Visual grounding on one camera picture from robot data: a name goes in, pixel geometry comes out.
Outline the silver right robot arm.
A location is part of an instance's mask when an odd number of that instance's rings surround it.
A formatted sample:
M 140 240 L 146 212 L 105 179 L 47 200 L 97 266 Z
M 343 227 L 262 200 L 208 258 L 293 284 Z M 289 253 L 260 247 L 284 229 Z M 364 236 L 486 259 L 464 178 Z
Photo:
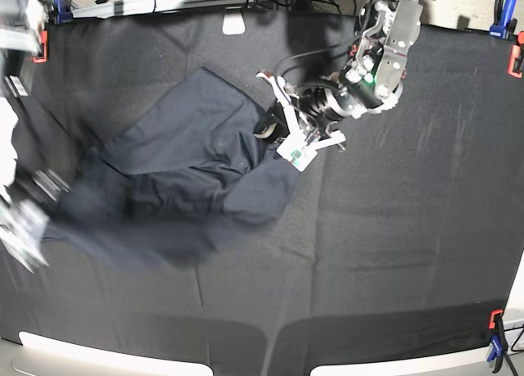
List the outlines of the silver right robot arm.
M 1 0 L 1 244 L 28 271 L 47 264 L 41 242 L 68 185 L 49 164 L 31 109 L 34 67 L 48 59 L 47 25 L 71 0 Z

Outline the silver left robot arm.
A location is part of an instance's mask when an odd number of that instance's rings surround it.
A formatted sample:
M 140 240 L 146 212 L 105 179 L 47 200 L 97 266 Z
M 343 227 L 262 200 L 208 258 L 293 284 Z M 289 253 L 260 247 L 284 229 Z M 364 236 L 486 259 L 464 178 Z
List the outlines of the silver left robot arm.
M 321 149 L 345 149 L 346 136 L 336 129 L 337 123 L 397 106 L 409 49 L 420 33 L 422 9 L 422 0 L 368 0 L 354 37 L 339 45 L 347 51 L 346 62 L 328 77 L 293 85 L 279 69 L 259 72 L 257 78 L 271 87 L 275 101 L 254 135 L 277 144 L 278 155 L 299 171 Z

